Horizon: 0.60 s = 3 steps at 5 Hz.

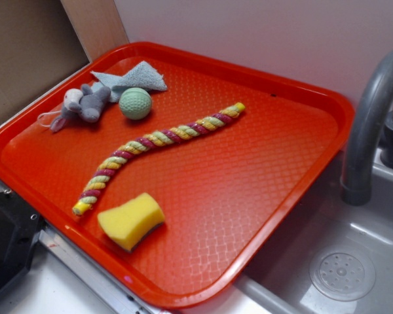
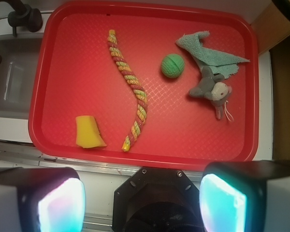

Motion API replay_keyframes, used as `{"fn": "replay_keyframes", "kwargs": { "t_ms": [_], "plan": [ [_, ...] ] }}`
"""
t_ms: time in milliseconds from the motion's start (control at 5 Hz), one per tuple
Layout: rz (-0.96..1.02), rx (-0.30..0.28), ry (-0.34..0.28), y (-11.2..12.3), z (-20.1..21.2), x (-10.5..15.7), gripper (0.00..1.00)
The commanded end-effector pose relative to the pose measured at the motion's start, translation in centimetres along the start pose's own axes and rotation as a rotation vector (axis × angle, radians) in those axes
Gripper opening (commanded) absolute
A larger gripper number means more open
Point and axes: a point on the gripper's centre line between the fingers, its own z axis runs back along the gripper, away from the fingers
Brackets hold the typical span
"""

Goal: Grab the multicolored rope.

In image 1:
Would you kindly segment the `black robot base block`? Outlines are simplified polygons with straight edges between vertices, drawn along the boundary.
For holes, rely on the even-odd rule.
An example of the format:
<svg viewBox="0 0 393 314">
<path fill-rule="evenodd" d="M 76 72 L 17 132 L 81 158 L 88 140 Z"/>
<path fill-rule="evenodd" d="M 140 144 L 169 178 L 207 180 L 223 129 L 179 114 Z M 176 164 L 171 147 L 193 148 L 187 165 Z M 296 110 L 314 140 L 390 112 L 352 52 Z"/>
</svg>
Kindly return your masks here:
<svg viewBox="0 0 393 314">
<path fill-rule="evenodd" d="M 43 218 L 10 189 L 0 192 L 0 295 L 31 267 Z"/>
</svg>

